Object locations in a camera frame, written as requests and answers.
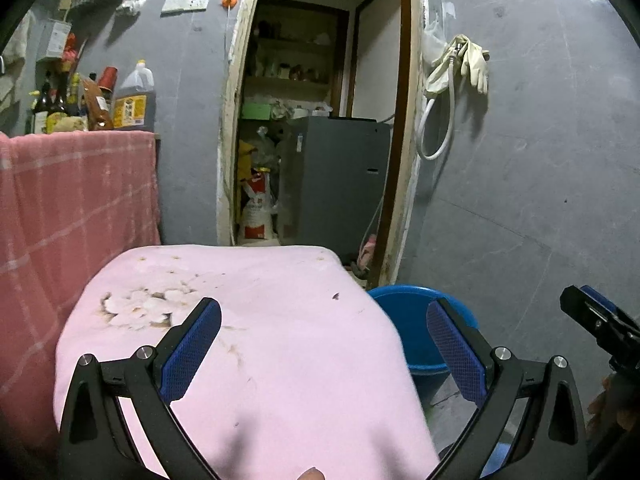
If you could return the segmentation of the person's right hand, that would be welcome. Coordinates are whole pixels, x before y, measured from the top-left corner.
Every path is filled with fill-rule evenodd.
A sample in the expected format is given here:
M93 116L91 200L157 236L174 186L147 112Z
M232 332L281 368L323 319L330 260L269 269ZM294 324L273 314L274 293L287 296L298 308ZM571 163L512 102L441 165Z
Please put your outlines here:
M605 434L620 426L631 432L639 420L639 382L620 374L609 374L602 380L602 391L589 404L587 432L590 436Z

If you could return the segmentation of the person's left hand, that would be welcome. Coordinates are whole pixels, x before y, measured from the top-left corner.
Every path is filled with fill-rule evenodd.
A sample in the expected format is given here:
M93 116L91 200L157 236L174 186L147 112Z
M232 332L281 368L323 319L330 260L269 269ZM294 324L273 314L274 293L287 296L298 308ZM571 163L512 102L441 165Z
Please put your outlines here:
M304 471L297 480L326 480L326 477L316 467L311 467Z

